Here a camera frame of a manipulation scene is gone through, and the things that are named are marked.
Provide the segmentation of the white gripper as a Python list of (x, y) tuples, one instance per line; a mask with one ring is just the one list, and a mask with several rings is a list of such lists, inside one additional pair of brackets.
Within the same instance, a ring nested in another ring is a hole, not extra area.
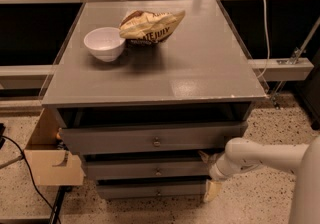
[(231, 178), (236, 173), (236, 169), (225, 153), (208, 154), (199, 150), (198, 154), (202, 161), (209, 165), (209, 175), (213, 179), (206, 181), (203, 201), (208, 203), (217, 197), (222, 188), (222, 183), (218, 181), (225, 181)]

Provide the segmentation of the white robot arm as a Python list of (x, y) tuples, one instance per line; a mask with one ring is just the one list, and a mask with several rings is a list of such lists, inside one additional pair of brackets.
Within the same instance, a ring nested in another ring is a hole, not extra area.
[(199, 150), (209, 179), (203, 201), (212, 201), (222, 183), (236, 174), (263, 166), (296, 176), (289, 224), (320, 224), (320, 137), (310, 144), (267, 145), (244, 138), (227, 142), (222, 153), (209, 155)]

